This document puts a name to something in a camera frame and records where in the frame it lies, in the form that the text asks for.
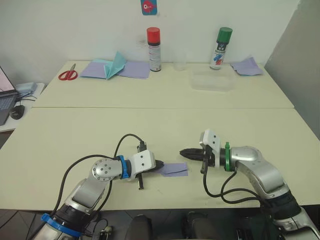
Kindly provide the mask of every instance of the sticker on wall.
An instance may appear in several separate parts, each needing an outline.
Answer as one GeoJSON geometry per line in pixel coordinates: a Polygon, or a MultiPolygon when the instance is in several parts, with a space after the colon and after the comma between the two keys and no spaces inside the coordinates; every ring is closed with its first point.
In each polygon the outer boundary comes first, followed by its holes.
{"type": "Polygon", "coordinates": [[[141,9],[143,15],[156,15],[157,0],[141,0],[141,9]]]}

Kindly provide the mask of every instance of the laptop screen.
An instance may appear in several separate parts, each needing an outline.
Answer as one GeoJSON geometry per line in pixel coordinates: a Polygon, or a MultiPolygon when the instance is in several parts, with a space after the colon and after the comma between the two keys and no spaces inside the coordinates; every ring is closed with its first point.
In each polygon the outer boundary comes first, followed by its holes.
{"type": "Polygon", "coordinates": [[[15,88],[7,78],[2,68],[0,67],[0,93],[10,90],[15,90],[15,88]]]}

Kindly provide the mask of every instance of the red cap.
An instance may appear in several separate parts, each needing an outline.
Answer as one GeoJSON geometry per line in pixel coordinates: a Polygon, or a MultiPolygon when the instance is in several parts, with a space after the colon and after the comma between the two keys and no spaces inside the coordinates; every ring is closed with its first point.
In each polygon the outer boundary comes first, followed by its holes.
{"type": "Polygon", "coordinates": [[[160,29],[157,27],[149,27],[146,29],[146,35],[148,43],[157,44],[160,43],[160,29]]]}

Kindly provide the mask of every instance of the blue ring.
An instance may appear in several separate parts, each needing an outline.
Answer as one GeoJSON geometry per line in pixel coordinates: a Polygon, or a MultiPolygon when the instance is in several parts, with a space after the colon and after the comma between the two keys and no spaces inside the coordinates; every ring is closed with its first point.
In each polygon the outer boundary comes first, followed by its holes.
{"type": "Polygon", "coordinates": [[[49,224],[54,229],[57,229],[65,234],[69,234],[70,236],[79,238],[82,235],[82,232],[74,231],[70,228],[60,225],[56,221],[54,221],[49,214],[45,213],[41,216],[41,220],[49,224]]]}
{"type": "Polygon", "coordinates": [[[123,155],[120,155],[120,160],[121,160],[121,163],[122,163],[122,169],[123,169],[123,174],[122,174],[122,179],[128,179],[129,178],[129,175],[128,175],[128,172],[127,172],[127,164],[126,164],[126,161],[125,161],[125,158],[123,155]]]}

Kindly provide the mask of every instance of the purple paper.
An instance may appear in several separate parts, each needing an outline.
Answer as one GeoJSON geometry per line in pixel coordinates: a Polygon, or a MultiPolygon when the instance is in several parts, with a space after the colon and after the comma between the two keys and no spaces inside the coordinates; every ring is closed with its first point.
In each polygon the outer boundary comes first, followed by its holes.
{"type": "Polygon", "coordinates": [[[188,176],[187,163],[165,163],[162,168],[155,171],[164,177],[184,177],[188,176]]]}
{"type": "Polygon", "coordinates": [[[124,69],[117,73],[122,77],[135,79],[147,79],[149,77],[150,67],[147,62],[127,61],[124,69]]]}
{"type": "Polygon", "coordinates": [[[81,77],[106,79],[105,63],[90,62],[80,74],[81,77]]]}
{"type": "Polygon", "coordinates": [[[258,67],[253,57],[247,58],[240,62],[231,63],[230,65],[240,75],[254,76],[254,75],[262,75],[264,73],[258,67]]]}

